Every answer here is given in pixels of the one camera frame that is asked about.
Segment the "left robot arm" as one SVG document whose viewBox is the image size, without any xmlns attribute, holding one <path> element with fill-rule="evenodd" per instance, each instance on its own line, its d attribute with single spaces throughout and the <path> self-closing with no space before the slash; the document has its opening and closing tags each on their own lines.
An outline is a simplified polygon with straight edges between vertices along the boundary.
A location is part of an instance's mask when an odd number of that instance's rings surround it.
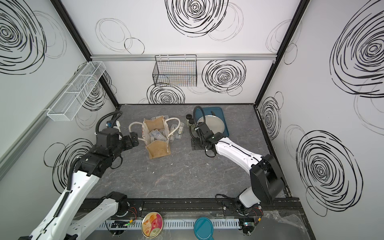
<svg viewBox="0 0 384 240">
<path fill-rule="evenodd" d="M 117 128 L 121 111 L 101 117 L 96 123 L 96 144 L 70 166 L 68 182 L 42 222 L 23 240 L 85 240 L 113 216 L 126 216 L 131 207 L 126 195 L 111 192 L 92 211 L 72 223 L 87 195 L 122 152 L 138 146 L 138 135 L 124 136 Z"/>
</svg>

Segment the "clear compass case horizontal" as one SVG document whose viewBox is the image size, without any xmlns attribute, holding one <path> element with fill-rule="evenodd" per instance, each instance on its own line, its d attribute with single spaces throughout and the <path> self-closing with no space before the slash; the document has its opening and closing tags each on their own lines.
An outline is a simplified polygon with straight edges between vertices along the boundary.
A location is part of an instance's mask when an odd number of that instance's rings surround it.
<svg viewBox="0 0 384 240">
<path fill-rule="evenodd" d="M 150 136 L 158 141 L 163 141 L 163 142 L 167 141 L 167 138 L 159 130 L 152 130 L 150 132 Z"/>
</svg>

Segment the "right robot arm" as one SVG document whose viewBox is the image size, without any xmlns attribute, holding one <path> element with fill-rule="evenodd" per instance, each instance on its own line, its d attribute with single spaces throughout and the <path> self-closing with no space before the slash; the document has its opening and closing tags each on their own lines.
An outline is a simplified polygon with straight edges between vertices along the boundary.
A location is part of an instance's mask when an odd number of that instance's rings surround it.
<svg viewBox="0 0 384 240">
<path fill-rule="evenodd" d="M 287 186 L 282 168 L 272 155 L 248 151 L 222 133 L 213 133 L 206 123 L 195 123 L 193 128 L 205 152 L 224 156 L 249 174 L 251 186 L 231 199 L 237 212 L 244 215 L 260 203 L 273 204 Z"/>
</svg>

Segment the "clear compass case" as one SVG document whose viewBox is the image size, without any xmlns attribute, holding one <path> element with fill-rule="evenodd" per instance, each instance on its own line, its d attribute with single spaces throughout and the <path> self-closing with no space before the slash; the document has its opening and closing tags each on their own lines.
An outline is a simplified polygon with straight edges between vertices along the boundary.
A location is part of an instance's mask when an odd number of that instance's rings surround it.
<svg viewBox="0 0 384 240">
<path fill-rule="evenodd" d="M 176 139 L 181 139 L 182 136 L 183 136 L 184 130 L 185 130 L 185 124 L 184 123 L 180 123 L 180 126 L 178 127 L 178 129 L 177 129 L 177 131 L 175 133 L 175 138 Z"/>
<path fill-rule="evenodd" d="M 175 139 L 175 131 L 177 131 L 177 126 L 178 126 L 178 125 L 176 125 L 176 124 L 173 124 L 173 125 L 171 126 L 170 133 L 172 133 L 172 134 L 171 134 L 170 137 L 169 137 L 169 141 L 170 141 L 170 142 L 173 142 L 174 139 Z"/>
</svg>

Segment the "canvas tote bag cat print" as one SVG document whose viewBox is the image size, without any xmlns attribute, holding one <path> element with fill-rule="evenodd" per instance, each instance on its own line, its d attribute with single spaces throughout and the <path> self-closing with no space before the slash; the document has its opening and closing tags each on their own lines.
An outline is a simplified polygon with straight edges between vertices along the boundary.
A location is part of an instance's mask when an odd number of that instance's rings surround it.
<svg viewBox="0 0 384 240">
<path fill-rule="evenodd" d="M 177 121 L 177 126 L 172 131 L 169 128 L 168 122 Z M 180 128 L 181 121 L 179 118 L 168 118 L 160 116 L 155 120 L 146 120 L 143 122 L 133 122 L 129 125 L 129 131 L 132 132 L 133 125 L 141 125 L 142 136 L 138 138 L 146 145 L 149 153 L 149 159 L 153 160 L 169 156 L 171 154 L 170 139 L 174 133 Z"/>
</svg>

